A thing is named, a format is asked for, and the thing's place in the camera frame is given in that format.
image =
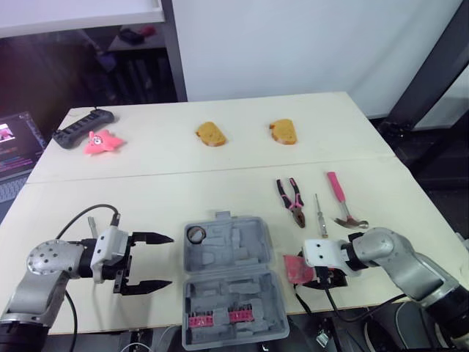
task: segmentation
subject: bread slice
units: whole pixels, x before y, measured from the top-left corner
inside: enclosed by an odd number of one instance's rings
[[[225,136],[213,122],[206,122],[201,125],[196,135],[209,147],[219,147],[226,143]]]
[[[288,119],[275,121],[270,124],[272,130],[272,137],[282,144],[294,144],[297,141],[295,126],[293,122]]]

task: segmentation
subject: pliers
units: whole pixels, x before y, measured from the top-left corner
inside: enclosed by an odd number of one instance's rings
[[[300,189],[298,189],[298,185],[296,184],[293,177],[289,178],[288,180],[290,181],[290,184],[295,191],[295,202],[292,202],[292,200],[285,194],[284,187],[282,186],[280,180],[277,180],[278,192],[284,201],[285,208],[292,212],[293,218],[295,219],[298,226],[304,228],[306,226],[305,215],[303,214],[303,211],[301,211],[304,203],[301,199]]]

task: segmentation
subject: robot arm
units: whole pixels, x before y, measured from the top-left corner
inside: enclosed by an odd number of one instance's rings
[[[454,277],[391,230],[378,227],[349,239],[305,241],[306,263],[338,268],[349,276],[381,266],[403,293],[449,332],[455,345],[469,349],[469,292]]]
[[[153,232],[128,235],[110,226],[97,238],[80,242],[50,240],[29,254],[27,271],[0,317],[0,352],[41,351],[49,328],[56,320],[70,279],[93,278],[96,283],[115,280],[114,293],[151,293],[170,281],[149,280],[127,285],[136,242],[173,242]]]

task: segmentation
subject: gray plastic tool case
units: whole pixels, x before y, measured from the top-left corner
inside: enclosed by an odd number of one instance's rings
[[[187,233],[201,227],[192,244]],[[186,350],[282,339],[289,326],[276,274],[267,264],[271,245],[266,223],[257,217],[216,214],[216,221],[185,227],[182,345]],[[229,312],[252,308],[253,321],[230,322]],[[213,326],[189,327],[190,317],[211,316]]]

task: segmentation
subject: plush toy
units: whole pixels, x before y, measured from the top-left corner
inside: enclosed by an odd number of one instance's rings
[[[110,152],[115,150],[124,141],[113,137],[108,130],[102,130],[97,133],[89,132],[89,142],[85,147],[85,154],[96,154],[101,152]]]

